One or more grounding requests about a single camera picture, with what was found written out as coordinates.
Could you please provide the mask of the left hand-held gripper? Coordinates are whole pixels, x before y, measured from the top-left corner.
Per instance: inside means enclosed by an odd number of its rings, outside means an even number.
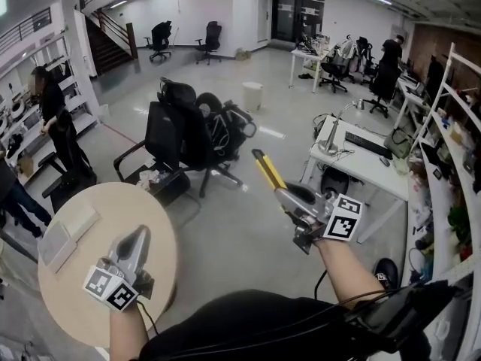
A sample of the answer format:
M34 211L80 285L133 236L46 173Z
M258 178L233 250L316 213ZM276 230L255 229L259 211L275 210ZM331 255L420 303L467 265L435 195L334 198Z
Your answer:
M151 233L145 225L117 237L109 257L93 265L83 283L83 290L113 311L124 311L139 296L150 299L154 278L143 269L147 262Z

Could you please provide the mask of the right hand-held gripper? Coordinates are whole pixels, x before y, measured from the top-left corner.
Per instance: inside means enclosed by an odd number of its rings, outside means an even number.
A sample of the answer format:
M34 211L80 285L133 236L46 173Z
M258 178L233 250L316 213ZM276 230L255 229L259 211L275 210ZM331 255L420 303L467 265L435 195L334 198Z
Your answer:
M284 205L295 217L294 244L308 254L315 241L349 242L354 236L364 204L334 192L319 194L300 183L286 182Z

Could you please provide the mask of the yellow utility knife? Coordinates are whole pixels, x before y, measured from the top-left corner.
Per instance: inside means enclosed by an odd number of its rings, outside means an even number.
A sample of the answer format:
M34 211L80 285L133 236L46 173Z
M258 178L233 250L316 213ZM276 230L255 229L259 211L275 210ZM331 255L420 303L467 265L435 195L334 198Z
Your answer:
M270 158L264 154L264 152L260 149L252 149L251 150L256 165L258 166L261 173L265 176L268 183L271 185L274 191L274 196L276 200L280 203L280 207L285 214L288 213L286 206L284 205L284 191L287 190L287 186L284 180L281 178L280 174L275 169L272 161Z

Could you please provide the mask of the person's left forearm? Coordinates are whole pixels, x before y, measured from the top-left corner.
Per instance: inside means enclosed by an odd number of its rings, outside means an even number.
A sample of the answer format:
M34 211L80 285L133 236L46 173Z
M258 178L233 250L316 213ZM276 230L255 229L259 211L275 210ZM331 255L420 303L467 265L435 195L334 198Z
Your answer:
M136 302L124 311L110 311L110 361L137 360L149 341Z

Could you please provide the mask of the person's right forearm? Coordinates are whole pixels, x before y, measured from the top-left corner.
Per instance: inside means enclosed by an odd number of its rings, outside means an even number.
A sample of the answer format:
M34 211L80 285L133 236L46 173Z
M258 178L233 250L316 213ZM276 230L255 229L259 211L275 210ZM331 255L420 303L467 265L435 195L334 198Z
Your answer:
M345 241L321 239L314 244L322 257L334 293L346 308L354 309L360 301L371 300L384 290Z

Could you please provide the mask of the silver desk lamp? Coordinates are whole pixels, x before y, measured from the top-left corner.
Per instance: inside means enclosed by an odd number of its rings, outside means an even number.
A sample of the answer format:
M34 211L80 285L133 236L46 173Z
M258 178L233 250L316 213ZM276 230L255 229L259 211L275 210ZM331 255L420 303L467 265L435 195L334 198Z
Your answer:
M328 138L326 140L321 140L318 143L319 150L324 155L334 156L338 152L338 146L334 143L334 138L337 132L337 127L339 125L341 115L347 110L349 110L350 108L355 108L357 110L363 111L365 108L364 100L358 99L356 101L352 101L350 104L346 105L335 117L335 121L333 122Z

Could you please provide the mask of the white desk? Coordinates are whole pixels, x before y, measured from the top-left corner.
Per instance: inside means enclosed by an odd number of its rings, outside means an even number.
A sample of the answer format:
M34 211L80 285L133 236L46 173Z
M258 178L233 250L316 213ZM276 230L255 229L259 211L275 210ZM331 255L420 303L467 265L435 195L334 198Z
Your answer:
M321 50L319 55L314 55L312 53L308 53L307 51L295 49L291 52L292 61L291 61L291 68L290 68L290 76L289 76L289 85L288 88L293 87L294 85L294 75L295 75L295 62L296 59L303 59L309 60L311 62L315 62L315 69L314 69L314 79L312 85L312 93L316 93L317 87L319 85L319 79L321 77L321 62L323 59L329 54L329 50Z
M325 118L319 135L309 150L309 159L301 182L308 184L316 164L321 162L374 186L378 191L382 190L395 197L394 203L385 213L373 221L369 227L365 228L357 238L357 242L362 244L378 231L401 207L407 204L409 200L408 177L399 175L393 165L387 167L382 164L379 157L374 153L345 141L345 134L348 132L375 144L381 144L383 141L377 135L345 121L339 122L334 137L334 143L339 147L339 152L333 156L324 154L319 147L319 143L328 138L334 121L335 118L331 115ZM349 150L350 153L341 153L342 150Z

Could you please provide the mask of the round beige table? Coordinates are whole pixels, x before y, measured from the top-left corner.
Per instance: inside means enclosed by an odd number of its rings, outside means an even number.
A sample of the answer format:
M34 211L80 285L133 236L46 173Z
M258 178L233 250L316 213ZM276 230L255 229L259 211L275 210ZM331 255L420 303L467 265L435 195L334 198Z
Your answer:
M171 301L176 284L177 242L174 229L161 204L141 188L121 182L97 184L70 198L54 215L50 225L90 204L101 219L78 241L76 250L53 274L38 263L38 282L44 304L56 323L72 338L92 347L107 348L110 341L110 310L82 289L91 266L107 255L117 237L139 225L151 231L150 249L144 266L154 278L150 299L142 299L148 327Z

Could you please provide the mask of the black keyboard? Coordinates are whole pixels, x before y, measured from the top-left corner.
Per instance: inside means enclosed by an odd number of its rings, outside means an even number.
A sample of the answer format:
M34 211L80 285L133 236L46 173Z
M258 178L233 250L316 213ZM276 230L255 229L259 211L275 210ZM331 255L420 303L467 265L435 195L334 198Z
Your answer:
M351 132L345 132L345 141L365 150L368 150L372 153L375 153L378 156L382 156L388 160L392 160L392 152L390 150L378 144L375 144L372 141L362 138L359 135L353 134Z

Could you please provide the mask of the black backpack white lines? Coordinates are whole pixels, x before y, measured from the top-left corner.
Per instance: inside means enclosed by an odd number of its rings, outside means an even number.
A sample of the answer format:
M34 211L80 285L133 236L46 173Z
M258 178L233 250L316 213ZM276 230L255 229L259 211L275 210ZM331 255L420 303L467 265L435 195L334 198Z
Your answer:
M253 117L232 100L222 103L213 93L202 93L195 105L204 116L214 152L224 160L237 161L242 144L256 134Z

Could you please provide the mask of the green bag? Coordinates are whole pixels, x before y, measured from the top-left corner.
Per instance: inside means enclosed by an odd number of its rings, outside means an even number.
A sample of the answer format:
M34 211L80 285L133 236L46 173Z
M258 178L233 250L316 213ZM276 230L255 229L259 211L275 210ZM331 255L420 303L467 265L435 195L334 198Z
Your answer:
M384 139L384 147L399 159L405 159L409 155L413 139L400 128L394 128Z

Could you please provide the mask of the white trash bin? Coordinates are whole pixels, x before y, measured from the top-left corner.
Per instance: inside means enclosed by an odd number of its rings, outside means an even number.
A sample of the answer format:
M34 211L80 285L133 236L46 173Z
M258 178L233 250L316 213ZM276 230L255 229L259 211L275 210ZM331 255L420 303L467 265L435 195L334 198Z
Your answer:
M242 88L245 110L258 112L262 106L263 85L255 82L244 82Z

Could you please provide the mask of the black floor device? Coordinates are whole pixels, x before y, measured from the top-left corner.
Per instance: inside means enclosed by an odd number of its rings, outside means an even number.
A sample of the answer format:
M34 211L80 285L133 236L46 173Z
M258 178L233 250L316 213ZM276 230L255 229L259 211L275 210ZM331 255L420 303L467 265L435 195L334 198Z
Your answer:
M379 259L374 266L374 276L385 290L398 288L398 267L390 258Z

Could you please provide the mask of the cardboard box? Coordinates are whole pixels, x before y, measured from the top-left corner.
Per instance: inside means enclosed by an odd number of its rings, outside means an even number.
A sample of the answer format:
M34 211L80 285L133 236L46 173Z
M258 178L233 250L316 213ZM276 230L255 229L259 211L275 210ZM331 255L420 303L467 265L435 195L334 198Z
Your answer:
M17 158L18 172L25 177L31 177L34 173L34 160L29 153L22 152Z

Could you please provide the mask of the person's black shirt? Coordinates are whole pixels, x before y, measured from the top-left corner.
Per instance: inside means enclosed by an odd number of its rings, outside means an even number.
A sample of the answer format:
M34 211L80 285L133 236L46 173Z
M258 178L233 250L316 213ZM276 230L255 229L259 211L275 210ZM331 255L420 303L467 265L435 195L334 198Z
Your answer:
M365 361L384 350L402 361L429 361L424 330L393 344L350 328L354 309L312 298L289 298L261 290L219 297L191 317L155 335L133 361Z

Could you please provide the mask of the office chair with clothes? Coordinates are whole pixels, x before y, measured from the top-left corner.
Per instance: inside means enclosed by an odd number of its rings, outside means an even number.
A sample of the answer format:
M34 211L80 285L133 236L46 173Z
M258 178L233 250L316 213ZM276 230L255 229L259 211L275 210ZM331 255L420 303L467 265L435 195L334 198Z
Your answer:
M327 77L321 77L318 86L328 84L333 93L338 89L348 92L341 81L349 74L349 64L355 55L355 44L351 38L337 43L322 60L320 66Z

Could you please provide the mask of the white shelf rack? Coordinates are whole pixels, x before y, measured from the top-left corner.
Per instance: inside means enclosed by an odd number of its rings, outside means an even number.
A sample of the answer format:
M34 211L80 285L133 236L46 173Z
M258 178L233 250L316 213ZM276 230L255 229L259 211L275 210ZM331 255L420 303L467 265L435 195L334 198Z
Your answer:
M456 296L425 330L433 361L481 359L481 65L451 44L410 151L401 283L448 281Z

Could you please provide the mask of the black headrest office chair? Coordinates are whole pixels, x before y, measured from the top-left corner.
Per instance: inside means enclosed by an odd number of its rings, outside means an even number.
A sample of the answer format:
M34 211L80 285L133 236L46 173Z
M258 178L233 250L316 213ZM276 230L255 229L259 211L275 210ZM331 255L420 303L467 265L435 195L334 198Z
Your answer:
M194 89L186 83L173 82L165 77L161 78L161 87L161 92L158 93L159 101L170 104L184 119L180 147L180 162L186 166L184 170L205 171L199 197L202 199L205 197L212 171L217 171L238 187L242 187L243 182L232 175L225 164L231 157L223 158L214 152L211 133L204 115L195 105L197 97Z

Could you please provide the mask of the black armband device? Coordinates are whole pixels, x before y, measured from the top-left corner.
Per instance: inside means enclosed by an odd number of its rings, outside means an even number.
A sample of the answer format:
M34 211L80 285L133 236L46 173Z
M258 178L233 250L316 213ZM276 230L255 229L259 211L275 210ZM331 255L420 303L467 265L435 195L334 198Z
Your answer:
M372 300L346 317L350 328L388 343L423 330L452 301L458 288L448 281L411 284Z

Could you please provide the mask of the white shelving unit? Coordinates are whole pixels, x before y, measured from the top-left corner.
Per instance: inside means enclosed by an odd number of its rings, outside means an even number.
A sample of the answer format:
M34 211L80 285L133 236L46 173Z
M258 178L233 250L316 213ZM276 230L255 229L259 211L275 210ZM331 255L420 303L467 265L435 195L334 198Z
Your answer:
M91 96L83 92L77 78L64 33L53 36L9 67L1 69L0 145L7 150L6 161L16 169L18 156L22 152L29 153L34 160L33 175L40 168L41 160L55 152L50 136L40 133L41 111L29 89L28 75L20 77L20 67L27 62L38 64L39 56L47 56L44 66L59 80L66 108L72 115L77 132L80 134L98 122L95 109L91 106ZM25 183L31 177L20 174L20 181Z

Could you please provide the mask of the black double door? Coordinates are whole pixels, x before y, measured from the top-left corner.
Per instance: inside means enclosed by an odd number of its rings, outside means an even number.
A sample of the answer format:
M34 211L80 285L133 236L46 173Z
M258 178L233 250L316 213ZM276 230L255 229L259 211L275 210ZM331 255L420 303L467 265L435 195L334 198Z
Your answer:
M302 35L322 34L325 0L272 0L270 46L293 50Z

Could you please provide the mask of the dark staircase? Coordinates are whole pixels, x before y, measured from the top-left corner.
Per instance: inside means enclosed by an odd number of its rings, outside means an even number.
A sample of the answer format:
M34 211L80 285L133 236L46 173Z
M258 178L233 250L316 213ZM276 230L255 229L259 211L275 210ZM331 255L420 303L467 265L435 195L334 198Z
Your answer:
M120 25L102 10L86 19L86 30L96 74L103 75L138 59L133 26Z

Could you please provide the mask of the black office chair with jacket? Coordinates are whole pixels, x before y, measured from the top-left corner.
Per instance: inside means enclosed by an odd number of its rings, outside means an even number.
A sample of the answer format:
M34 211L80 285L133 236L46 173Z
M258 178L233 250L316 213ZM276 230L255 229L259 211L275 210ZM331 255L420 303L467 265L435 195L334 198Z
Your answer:
M149 60L153 60L158 56L162 59L171 57L169 37L171 35L171 21L165 21L157 24L151 31L151 36L146 37L147 48L153 53L149 56Z

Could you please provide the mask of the black balcony railing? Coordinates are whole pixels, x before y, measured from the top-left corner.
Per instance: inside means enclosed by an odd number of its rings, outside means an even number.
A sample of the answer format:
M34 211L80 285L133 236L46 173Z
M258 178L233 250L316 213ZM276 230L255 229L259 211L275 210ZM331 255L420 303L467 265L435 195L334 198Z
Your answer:
M0 55L28 36L52 23L50 7L45 8L0 35Z

